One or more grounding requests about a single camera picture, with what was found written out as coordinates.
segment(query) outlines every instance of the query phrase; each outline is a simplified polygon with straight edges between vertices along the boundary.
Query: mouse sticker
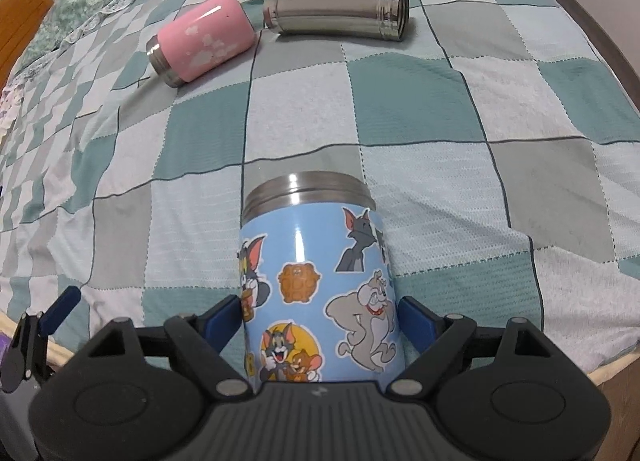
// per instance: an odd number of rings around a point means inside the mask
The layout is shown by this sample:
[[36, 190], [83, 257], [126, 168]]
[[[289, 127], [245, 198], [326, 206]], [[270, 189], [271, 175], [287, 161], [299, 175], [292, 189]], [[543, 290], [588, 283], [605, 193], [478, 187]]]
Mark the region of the mouse sticker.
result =
[[260, 251], [266, 237], [267, 235], [259, 235], [251, 242], [246, 240], [238, 252], [242, 319], [245, 322], [254, 318], [255, 310], [267, 302], [271, 295], [271, 284], [257, 271], [260, 264]]
[[340, 262], [335, 267], [338, 273], [345, 271], [364, 271], [364, 250], [376, 242], [373, 235], [373, 227], [369, 220], [369, 209], [367, 208], [360, 216], [355, 216], [351, 210], [342, 207], [344, 210], [344, 224], [350, 237], [355, 242], [351, 247], [345, 248], [340, 258]]
[[324, 312], [347, 333], [338, 343], [338, 356], [350, 356], [363, 369], [382, 373], [396, 356], [396, 344], [385, 339], [396, 328], [396, 310], [386, 297], [386, 281], [377, 269], [357, 291], [338, 295]]
[[262, 334], [260, 364], [260, 381], [320, 381], [324, 361], [309, 330], [281, 322]]

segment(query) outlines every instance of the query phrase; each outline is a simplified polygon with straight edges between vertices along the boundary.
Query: blue thermos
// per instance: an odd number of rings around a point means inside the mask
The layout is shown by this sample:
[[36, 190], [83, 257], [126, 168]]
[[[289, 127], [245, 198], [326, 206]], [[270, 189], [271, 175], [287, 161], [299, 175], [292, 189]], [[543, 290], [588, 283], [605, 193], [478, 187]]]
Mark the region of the blue thermos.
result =
[[244, 367], [274, 381], [375, 380], [404, 370], [384, 230], [369, 189], [336, 172], [247, 196], [238, 252]]

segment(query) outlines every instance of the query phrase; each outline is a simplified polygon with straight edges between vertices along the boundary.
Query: cookie sticker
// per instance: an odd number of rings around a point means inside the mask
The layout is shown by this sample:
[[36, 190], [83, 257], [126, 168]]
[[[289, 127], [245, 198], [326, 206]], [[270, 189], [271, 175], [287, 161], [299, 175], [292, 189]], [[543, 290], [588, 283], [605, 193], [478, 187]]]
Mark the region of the cookie sticker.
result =
[[262, 333], [260, 364], [260, 381], [320, 381], [324, 359], [308, 329], [280, 322]]
[[321, 277], [314, 263], [286, 263], [278, 274], [284, 302], [309, 303], [318, 291]]
[[251, 242], [246, 240], [238, 251], [242, 319], [245, 322], [254, 318], [255, 310], [264, 305], [271, 295], [271, 284], [258, 272], [260, 251], [266, 237], [267, 235], [263, 234], [255, 237]]
[[324, 312], [347, 332], [336, 346], [338, 356], [350, 356], [360, 367], [375, 373], [382, 373], [396, 356], [396, 344], [385, 341], [396, 328], [396, 310], [386, 297], [380, 269], [357, 291], [330, 300]]

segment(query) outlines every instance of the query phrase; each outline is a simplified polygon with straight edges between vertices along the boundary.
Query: thermos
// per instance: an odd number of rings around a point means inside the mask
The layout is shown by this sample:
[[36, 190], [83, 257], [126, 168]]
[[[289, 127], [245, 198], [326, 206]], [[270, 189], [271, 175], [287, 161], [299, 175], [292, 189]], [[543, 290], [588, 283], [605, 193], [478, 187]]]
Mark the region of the thermos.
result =
[[177, 88], [254, 41], [254, 28], [238, 0], [208, 0], [163, 26], [146, 44], [146, 54], [156, 73]]
[[279, 34], [402, 40], [409, 0], [264, 0], [265, 25]]
[[367, 186], [301, 172], [247, 197], [238, 251], [244, 367], [274, 381], [375, 380], [404, 370], [384, 230]]

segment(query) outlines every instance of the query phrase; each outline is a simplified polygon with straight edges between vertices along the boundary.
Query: wooden headboard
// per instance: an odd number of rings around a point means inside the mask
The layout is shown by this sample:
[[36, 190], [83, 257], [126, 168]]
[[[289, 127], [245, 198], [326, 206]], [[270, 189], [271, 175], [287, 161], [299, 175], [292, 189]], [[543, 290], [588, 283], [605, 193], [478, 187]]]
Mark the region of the wooden headboard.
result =
[[0, 89], [52, 5], [53, 0], [0, 0]]

